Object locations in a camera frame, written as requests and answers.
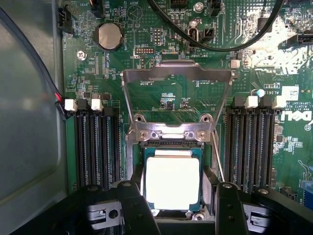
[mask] dimm slot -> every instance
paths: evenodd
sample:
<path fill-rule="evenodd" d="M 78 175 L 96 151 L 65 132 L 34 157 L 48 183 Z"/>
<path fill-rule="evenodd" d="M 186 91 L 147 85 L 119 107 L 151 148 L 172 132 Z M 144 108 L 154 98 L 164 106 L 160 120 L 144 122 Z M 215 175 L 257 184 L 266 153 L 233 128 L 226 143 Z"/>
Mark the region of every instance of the dimm slot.
<path fill-rule="evenodd" d="M 92 174 L 92 181 L 91 183 L 93 185 L 100 185 L 100 180 L 98 178 L 98 172 L 99 172 L 99 162 L 98 162 L 98 156 L 99 156 L 99 146 L 98 146 L 98 128 L 99 123 L 97 120 L 97 117 L 91 116 L 90 117 L 90 134 L 91 134 L 91 156 L 90 156 L 90 163 L 91 163 L 91 174 Z"/>
<path fill-rule="evenodd" d="M 249 140 L 249 174 L 248 174 L 248 193 L 252 193 L 254 186 L 254 168 L 255 168 L 255 158 L 256 158 L 256 139 L 257 139 L 257 116 L 250 115 L 250 140 Z"/>
<path fill-rule="evenodd" d="M 84 159 L 83 159 L 83 134 L 81 117 L 74 117 L 75 153 L 76 153 L 76 184 L 77 188 L 84 186 Z"/>
<path fill-rule="evenodd" d="M 232 114 L 228 114 L 226 116 L 226 124 L 225 124 L 225 152 L 224 152 L 224 161 L 223 161 L 223 167 L 224 167 L 224 177 L 226 181 L 229 181 L 229 159 L 231 157 L 231 146 L 232 146 L 232 141 L 231 141 L 231 136 L 233 132 L 232 128 Z"/>
<path fill-rule="evenodd" d="M 113 147 L 113 182 L 120 180 L 120 156 L 119 156 L 119 120 L 111 117 L 112 147 Z"/>
<path fill-rule="evenodd" d="M 238 186 L 241 187 L 243 186 L 243 171 L 244 169 L 244 161 L 243 161 L 243 151 L 244 151 L 244 125 L 245 125 L 245 116 L 244 115 L 238 115 L 238 130 L 239 130 L 239 140 L 238 140 L 238 154 L 237 154 L 237 181 L 238 181 Z"/>
<path fill-rule="evenodd" d="M 235 182 L 237 178 L 237 171 L 236 171 L 236 161 L 237 161 L 237 133 L 238 133 L 238 128 L 237 128 L 237 120 L 238 120 L 238 115 L 235 114 L 232 116 L 231 119 L 231 139 L 230 143 L 233 143 L 230 145 L 230 157 L 229 157 L 229 180 L 230 182 Z"/>
<path fill-rule="evenodd" d="M 264 126 L 264 115 L 260 114 L 257 116 L 257 133 L 256 133 L 256 149 L 255 149 L 255 166 L 254 166 L 254 185 L 258 188 L 260 186 L 261 179 L 261 155 L 262 155 L 262 145 L 263 145 L 263 126 Z"/>
<path fill-rule="evenodd" d="M 74 117 L 77 187 L 90 184 L 90 123 L 88 113 Z"/>
<path fill-rule="evenodd" d="M 106 122 L 106 136 L 107 136 L 107 155 L 106 155 L 106 161 L 107 161 L 107 170 L 108 170 L 108 185 L 109 188 L 111 187 L 111 185 L 113 184 L 113 172 L 112 172 L 112 159 L 110 156 L 112 156 L 112 138 L 110 138 L 112 136 L 111 133 L 111 118 L 112 117 L 107 117 L 107 122 Z"/>
<path fill-rule="evenodd" d="M 274 148 L 274 130 L 275 130 L 275 115 L 270 115 L 269 118 L 269 142 L 268 142 L 268 162 L 267 162 L 267 177 L 266 177 L 266 185 L 270 185 L 271 179 L 271 167 L 273 161 L 273 148 Z"/>
<path fill-rule="evenodd" d="M 101 155 L 101 172 L 100 172 L 100 179 L 101 179 L 101 186 L 105 191 L 109 190 L 110 187 L 110 180 L 109 180 L 109 153 L 108 153 L 108 118 L 101 117 L 100 120 L 100 135 L 101 135 L 101 148 L 102 148 L 102 155 Z"/>
<path fill-rule="evenodd" d="M 245 115 L 244 118 L 244 141 L 243 141 L 243 191 L 247 192 L 248 178 L 249 178 L 249 156 L 250 156 L 250 135 L 251 135 L 251 116 Z"/>
<path fill-rule="evenodd" d="M 268 171 L 268 149 L 269 149 L 269 129 L 270 129 L 270 115 L 264 114 L 264 134 L 263 134 L 263 148 L 262 148 L 262 168 L 261 168 L 261 182 L 262 186 L 266 185 L 267 181 L 267 171 Z"/>
<path fill-rule="evenodd" d="M 85 161 L 85 185 L 90 185 L 93 181 L 91 164 L 91 134 L 90 134 L 90 117 L 83 117 L 83 138 L 84 138 L 84 161 Z"/>

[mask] black connector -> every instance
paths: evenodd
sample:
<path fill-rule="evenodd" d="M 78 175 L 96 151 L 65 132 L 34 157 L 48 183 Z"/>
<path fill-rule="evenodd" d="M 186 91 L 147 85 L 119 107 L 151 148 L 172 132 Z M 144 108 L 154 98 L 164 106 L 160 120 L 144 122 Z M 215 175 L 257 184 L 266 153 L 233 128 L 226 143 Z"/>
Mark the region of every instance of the black connector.
<path fill-rule="evenodd" d="M 68 11 L 68 5 L 58 8 L 58 28 L 65 33 L 74 33 L 72 14 Z"/>
<path fill-rule="evenodd" d="M 55 102 L 55 106 L 57 108 L 57 110 L 59 111 L 62 119 L 64 121 L 66 121 L 67 119 L 69 119 L 70 117 L 70 114 L 68 113 L 68 111 L 65 110 L 65 102 L 64 102 L 64 99 L 61 100 L 61 101 L 57 101 Z"/>
<path fill-rule="evenodd" d="M 171 8 L 186 8 L 188 0 L 171 0 Z"/>
<path fill-rule="evenodd" d="M 216 17 L 221 11 L 222 0 L 211 0 L 210 16 Z"/>
<path fill-rule="evenodd" d="M 293 200 L 293 201 L 295 201 L 295 202 L 298 202 L 298 193 L 295 192 L 295 191 L 292 191 L 291 188 L 280 188 L 280 189 L 279 189 L 279 192 L 280 192 L 282 195 L 284 195 L 284 196 L 290 198 L 291 200 Z"/>
<path fill-rule="evenodd" d="M 91 12 L 97 19 L 103 18 L 103 2 L 102 0 L 91 0 L 90 1 Z"/>
<path fill-rule="evenodd" d="M 286 40 L 285 48 L 313 45 L 313 30 L 305 30 Z"/>
<path fill-rule="evenodd" d="M 202 33 L 202 42 L 210 43 L 215 37 L 214 29 L 212 28 L 204 28 Z"/>
<path fill-rule="evenodd" d="M 199 31 L 196 28 L 190 28 L 188 29 L 188 34 L 190 37 L 192 37 L 194 40 L 199 40 Z M 196 46 L 190 42 L 187 42 L 187 51 L 189 53 L 195 53 L 196 52 Z"/>

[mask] white label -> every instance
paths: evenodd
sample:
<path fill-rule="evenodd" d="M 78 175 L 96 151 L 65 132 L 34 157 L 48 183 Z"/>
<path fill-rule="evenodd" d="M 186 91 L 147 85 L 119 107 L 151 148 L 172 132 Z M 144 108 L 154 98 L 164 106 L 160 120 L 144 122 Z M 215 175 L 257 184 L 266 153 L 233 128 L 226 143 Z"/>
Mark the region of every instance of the white label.
<path fill-rule="evenodd" d="M 282 96 L 287 101 L 297 101 L 299 97 L 299 87 L 298 86 L 283 86 Z"/>

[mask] silver metal frame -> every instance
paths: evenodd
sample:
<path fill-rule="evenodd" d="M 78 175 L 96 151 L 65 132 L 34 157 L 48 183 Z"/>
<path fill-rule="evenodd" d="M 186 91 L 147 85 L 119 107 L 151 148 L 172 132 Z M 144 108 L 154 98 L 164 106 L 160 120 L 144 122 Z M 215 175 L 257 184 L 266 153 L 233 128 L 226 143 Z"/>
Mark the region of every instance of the silver metal frame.
<path fill-rule="evenodd" d="M 184 75 L 189 80 L 224 82 L 225 88 L 214 118 L 210 114 L 201 116 L 199 122 L 167 125 L 166 123 L 147 122 L 142 114 L 134 114 L 128 90 L 128 83 L 135 81 L 165 80 L 169 75 Z M 222 113 L 235 74 L 231 70 L 205 70 L 192 60 L 165 60 L 150 70 L 124 70 L 121 73 L 122 87 L 130 114 L 130 130 L 126 135 L 127 179 L 133 174 L 133 145 L 143 141 L 179 140 L 210 143 L 211 133 L 215 131 Z M 224 180 L 217 141 L 213 138 L 217 162 Z"/>
<path fill-rule="evenodd" d="M 218 81 L 224 82 L 224 93 L 220 101 L 219 108 L 214 116 L 213 129 L 216 126 L 216 120 L 220 116 L 223 106 L 226 101 L 227 94 L 230 91 L 232 81 L 235 78 L 235 74 L 232 70 L 205 70 L 201 68 L 198 63 L 193 60 L 164 60 L 149 70 L 124 70 L 121 72 L 122 88 L 127 103 L 127 109 L 130 114 L 131 124 L 134 123 L 134 113 L 132 109 L 132 101 L 129 94 L 127 84 L 136 81 L 162 81 L 168 76 L 184 75 L 188 80 L 200 80 L 200 81 Z"/>

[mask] black cable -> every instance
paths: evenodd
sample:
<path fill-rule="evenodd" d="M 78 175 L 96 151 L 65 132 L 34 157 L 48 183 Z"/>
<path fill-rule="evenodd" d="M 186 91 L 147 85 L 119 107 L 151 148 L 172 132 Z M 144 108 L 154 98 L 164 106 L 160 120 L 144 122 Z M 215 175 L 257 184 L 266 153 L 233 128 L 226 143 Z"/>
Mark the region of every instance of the black cable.
<path fill-rule="evenodd" d="M 197 40 L 190 37 L 185 31 L 183 31 L 180 27 L 175 24 L 168 15 L 162 11 L 162 9 L 156 4 L 154 0 L 147 0 L 148 4 L 151 6 L 152 10 L 163 20 L 164 23 L 166 23 L 169 27 L 171 27 L 179 36 L 181 36 L 183 39 L 188 41 L 189 43 L 195 45 L 196 47 L 215 51 L 215 52 L 229 52 L 229 51 L 236 51 L 241 50 L 246 47 L 249 47 L 256 43 L 260 38 L 262 38 L 266 32 L 270 29 L 270 27 L 275 22 L 277 16 L 280 13 L 280 10 L 282 9 L 285 0 L 276 0 L 276 3 L 273 7 L 272 13 L 270 14 L 268 21 L 265 23 L 264 27 L 261 29 L 261 31 L 252 39 L 250 39 L 248 42 L 232 48 L 216 48 L 216 47 L 209 47 L 202 43 L 199 43 Z"/>
<path fill-rule="evenodd" d="M 14 21 L 8 16 L 8 14 L 0 7 L 0 19 L 3 21 L 5 28 L 11 33 L 11 35 L 20 42 L 20 44 L 25 48 L 28 56 L 32 60 L 37 72 L 41 74 L 40 78 L 45 79 L 48 83 L 51 90 L 55 93 L 58 100 L 62 99 L 62 96 L 54 84 L 47 67 L 44 62 L 40 58 L 39 54 L 31 44 L 31 42 L 27 39 L 24 33 L 20 30 L 20 28 L 14 23 Z"/>

